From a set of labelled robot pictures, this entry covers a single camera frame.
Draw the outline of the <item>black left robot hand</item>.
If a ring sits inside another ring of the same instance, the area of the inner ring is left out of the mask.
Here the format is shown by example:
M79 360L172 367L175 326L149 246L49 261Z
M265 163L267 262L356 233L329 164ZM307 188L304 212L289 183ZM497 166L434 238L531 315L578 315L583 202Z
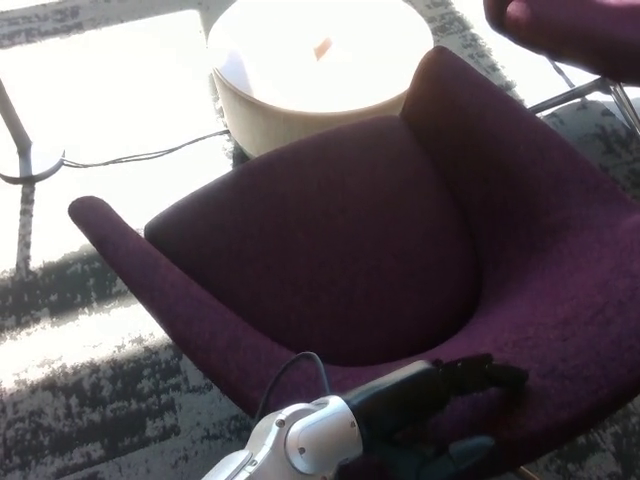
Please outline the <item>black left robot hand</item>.
M494 361L489 353L451 361L416 361L342 396L354 414L363 451L381 460L396 479L451 479L482 460L493 448L477 435L444 447L403 443L397 435L428 421L455 397L491 388L521 389L526 370Z

